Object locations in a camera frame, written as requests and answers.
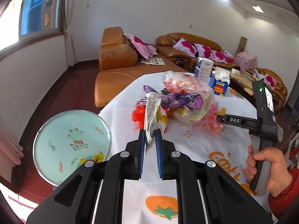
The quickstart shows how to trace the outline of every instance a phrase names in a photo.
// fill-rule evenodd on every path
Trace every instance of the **silver screw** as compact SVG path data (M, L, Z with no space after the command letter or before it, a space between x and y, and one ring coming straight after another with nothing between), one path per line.
M121 152L121 157L128 157L130 154L128 152Z
M181 155L181 153L178 152L178 151L174 151L174 152L171 153L171 155L172 155L173 157L179 157L179 156Z
M216 167L216 163L214 161L208 161L207 166L208 167Z
M88 161L86 161L86 162L84 163L85 167L92 167L94 164L95 164L95 163L94 163L94 161L92 161L92 160L88 160Z

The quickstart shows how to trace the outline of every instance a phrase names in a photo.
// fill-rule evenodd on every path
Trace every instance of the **human hand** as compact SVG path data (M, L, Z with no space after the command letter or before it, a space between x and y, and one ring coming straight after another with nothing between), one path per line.
M253 179L257 173L255 167L256 161L268 160L271 164L270 179L267 184L267 190L270 191L273 197L278 196L283 190L285 190L292 182L292 175L288 172L286 161L283 153L273 147L267 147L260 152L253 153L253 147L248 147L248 157L246 162L248 164L247 176Z

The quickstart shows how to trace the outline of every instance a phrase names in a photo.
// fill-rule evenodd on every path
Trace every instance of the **window sill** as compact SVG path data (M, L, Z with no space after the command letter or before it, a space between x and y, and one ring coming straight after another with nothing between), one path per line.
M0 61L5 58L6 56L10 55L11 53L14 53L15 51L26 47L28 45L31 45L33 43L45 40L45 39L49 39L52 37L56 37L56 36L60 36L60 35L64 35L64 32L55 32L55 33L50 33L50 34L45 34L45 35L41 35L38 37L34 37L34 38L29 38L20 42L17 42L11 46L8 46L6 48L4 48L3 50L0 51Z

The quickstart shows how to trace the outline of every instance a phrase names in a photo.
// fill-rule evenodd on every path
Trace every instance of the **window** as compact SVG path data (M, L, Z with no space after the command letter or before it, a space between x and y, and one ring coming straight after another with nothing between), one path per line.
M61 32L62 0L12 0L0 18L2 49L30 38Z

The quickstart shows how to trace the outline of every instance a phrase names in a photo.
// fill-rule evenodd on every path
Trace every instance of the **white tablecloth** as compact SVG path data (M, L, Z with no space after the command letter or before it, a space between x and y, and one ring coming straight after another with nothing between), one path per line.
M137 123L133 122L131 118L136 102L145 96L142 86L149 85L157 91L162 90L164 88L163 75L164 73L155 73L138 78L100 112L99 115L105 120L111 131L110 156L124 150L128 142L138 138ZM227 114L256 119L256 109L246 99L235 97L229 90L224 98L215 96L215 99L219 101L220 109L226 107ZM247 147L251 143L248 130L227 125L224 135L214 136L203 133L176 119L169 121L167 129L167 132L163 134L163 139L172 141L178 151L187 154L194 161L206 162L208 159L212 159L218 162L239 184L249 190L250 182L245 174ZM149 150L144 159L142 179L125 181L122 223L169 223L166 216L172 217L172 222L177 223L176 210L171 204L167 204L169 198L148 198L149 196L176 198L175 181L162 181L159 178L155 147ZM268 194L259 196L252 193L252 196L266 210L269 210ZM161 213L158 206L163 209L171 207L168 209L170 213L158 215Z

